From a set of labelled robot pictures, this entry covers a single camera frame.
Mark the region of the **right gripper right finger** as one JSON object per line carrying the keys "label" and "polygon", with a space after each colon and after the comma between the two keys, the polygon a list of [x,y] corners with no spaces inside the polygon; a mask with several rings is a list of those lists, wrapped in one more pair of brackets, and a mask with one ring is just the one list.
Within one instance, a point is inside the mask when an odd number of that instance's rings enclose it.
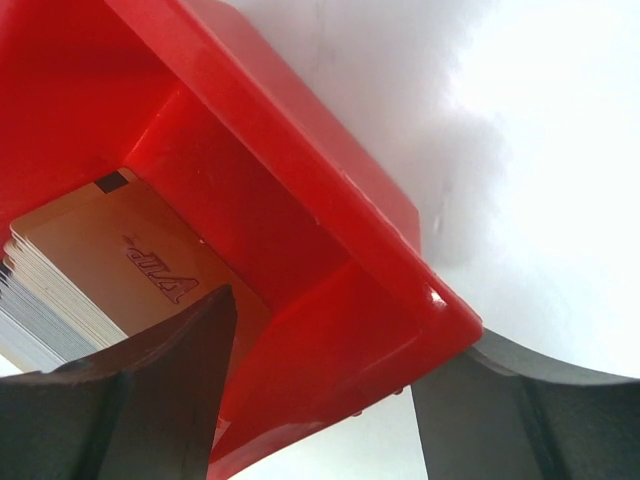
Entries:
{"label": "right gripper right finger", "polygon": [[490,330],[412,387],[431,479],[636,479],[639,382]]}

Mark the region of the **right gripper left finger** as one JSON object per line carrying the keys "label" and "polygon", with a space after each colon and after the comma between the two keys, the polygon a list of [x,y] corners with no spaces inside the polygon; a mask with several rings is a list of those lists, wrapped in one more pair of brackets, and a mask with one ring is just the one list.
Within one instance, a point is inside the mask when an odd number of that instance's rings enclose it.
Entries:
{"label": "right gripper left finger", "polygon": [[235,329],[224,285],[93,355],[2,378],[2,478],[205,478]]}

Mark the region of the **gold VIP card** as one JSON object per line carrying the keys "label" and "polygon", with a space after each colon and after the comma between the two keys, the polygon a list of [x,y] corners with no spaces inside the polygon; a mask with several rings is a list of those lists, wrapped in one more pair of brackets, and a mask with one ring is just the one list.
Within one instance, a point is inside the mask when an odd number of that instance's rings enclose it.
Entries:
{"label": "gold VIP card", "polygon": [[14,277],[96,347],[146,330],[229,285],[234,345],[251,347],[264,302],[145,182],[120,169],[14,219],[4,246]]}

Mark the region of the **red plastic bin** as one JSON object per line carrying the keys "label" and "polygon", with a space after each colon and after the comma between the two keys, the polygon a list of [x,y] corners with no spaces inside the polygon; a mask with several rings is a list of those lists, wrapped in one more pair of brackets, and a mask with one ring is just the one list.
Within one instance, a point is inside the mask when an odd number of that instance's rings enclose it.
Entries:
{"label": "red plastic bin", "polygon": [[125,166],[270,308],[225,390],[227,479],[462,352],[404,192],[233,6],[1,5],[1,221]]}

